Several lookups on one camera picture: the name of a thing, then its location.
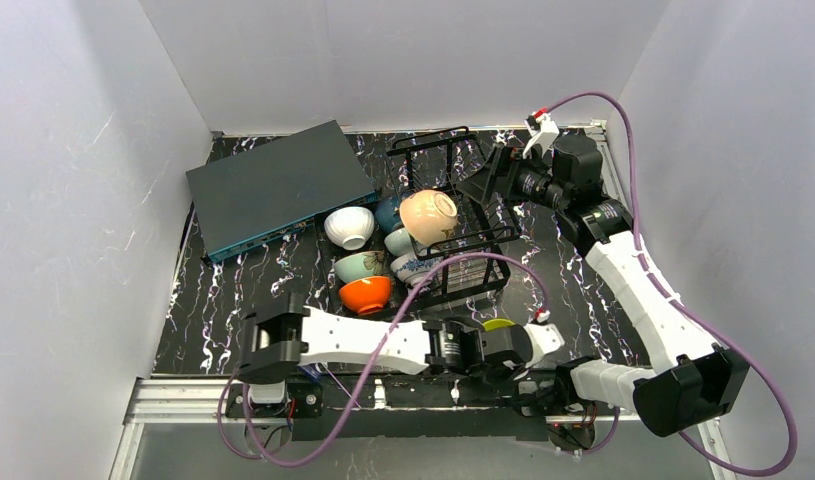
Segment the black wire dish rack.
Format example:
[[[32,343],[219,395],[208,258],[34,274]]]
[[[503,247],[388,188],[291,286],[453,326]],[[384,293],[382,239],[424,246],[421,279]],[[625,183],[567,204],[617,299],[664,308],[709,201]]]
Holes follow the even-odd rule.
[[[521,229],[497,194],[468,192],[491,161],[513,154],[466,126],[414,134],[352,134],[349,142],[374,192],[343,213],[358,224],[339,231],[338,214],[316,219],[319,252],[339,313],[391,318],[410,292],[410,311],[437,310],[495,294],[510,268],[500,254]]]

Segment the blue floral white bowl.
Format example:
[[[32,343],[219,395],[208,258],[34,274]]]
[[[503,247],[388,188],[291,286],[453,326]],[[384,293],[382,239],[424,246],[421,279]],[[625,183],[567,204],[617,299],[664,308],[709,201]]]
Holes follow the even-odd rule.
[[[410,252],[393,260],[390,270],[401,282],[413,288],[441,261],[441,257],[419,259],[415,253]]]

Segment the white ribbed bowl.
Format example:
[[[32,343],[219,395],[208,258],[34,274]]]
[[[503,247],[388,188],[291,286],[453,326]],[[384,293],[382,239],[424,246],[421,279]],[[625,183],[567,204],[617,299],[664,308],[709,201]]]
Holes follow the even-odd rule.
[[[371,210],[361,206],[335,210],[324,221],[328,239],[347,251],[357,251],[365,246],[375,228]]]

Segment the celadon green bowl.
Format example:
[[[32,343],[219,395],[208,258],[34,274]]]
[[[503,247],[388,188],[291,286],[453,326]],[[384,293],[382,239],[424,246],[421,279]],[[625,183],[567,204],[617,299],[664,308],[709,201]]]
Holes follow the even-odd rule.
[[[337,277],[345,284],[367,277],[381,276],[386,272],[386,253],[369,250],[351,254],[334,264]]]

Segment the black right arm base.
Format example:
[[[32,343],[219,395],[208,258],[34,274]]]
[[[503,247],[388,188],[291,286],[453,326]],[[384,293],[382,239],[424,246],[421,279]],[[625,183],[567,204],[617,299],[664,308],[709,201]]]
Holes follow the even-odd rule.
[[[605,448],[618,430],[621,408],[596,400],[581,399],[555,378],[522,377],[504,404],[525,418],[541,418],[548,440],[559,453],[586,455]],[[607,434],[597,439],[596,421],[605,407],[611,420]]]

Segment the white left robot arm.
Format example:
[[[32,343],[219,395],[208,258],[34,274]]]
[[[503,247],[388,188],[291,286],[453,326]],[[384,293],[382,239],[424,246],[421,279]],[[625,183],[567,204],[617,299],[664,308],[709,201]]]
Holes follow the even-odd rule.
[[[532,326],[488,330],[454,318],[392,326],[328,313],[292,294],[246,317],[238,379],[248,388],[247,402],[264,406],[288,400],[288,379],[300,366],[378,365],[402,374],[451,373],[497,383],[541,358]]]

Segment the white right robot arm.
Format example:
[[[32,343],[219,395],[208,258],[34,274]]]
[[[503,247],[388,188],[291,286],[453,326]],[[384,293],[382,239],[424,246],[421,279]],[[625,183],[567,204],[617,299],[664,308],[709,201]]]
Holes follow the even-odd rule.
[[[495,147],[482,167],[454,186],[481,205],[500,197],[554,211],[562,237],[610,288],[649,358],[646,368],[593,357],[561,364],[555,397],[565,404],[598,401],[625,408],[666,437],[730,412],[749,365],[652,284],[654,263],[633,235],[629,211],[605,193],[602,165],[594,140],[562,135],[542,159]]]

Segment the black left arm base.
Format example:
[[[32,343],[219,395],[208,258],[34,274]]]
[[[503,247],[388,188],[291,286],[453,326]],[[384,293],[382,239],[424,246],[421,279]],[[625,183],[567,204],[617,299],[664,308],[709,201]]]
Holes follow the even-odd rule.
[[[245,408],[253,425],[261,431],[280,427],[274,442],[288,441],[300,420],[317,419],[323,413],[323,388],[320,384],[290,378],[268,385],[253,385],[246,392],[241,382],[234,381],[224,394],[219,411],[223,420],[245,421]]]

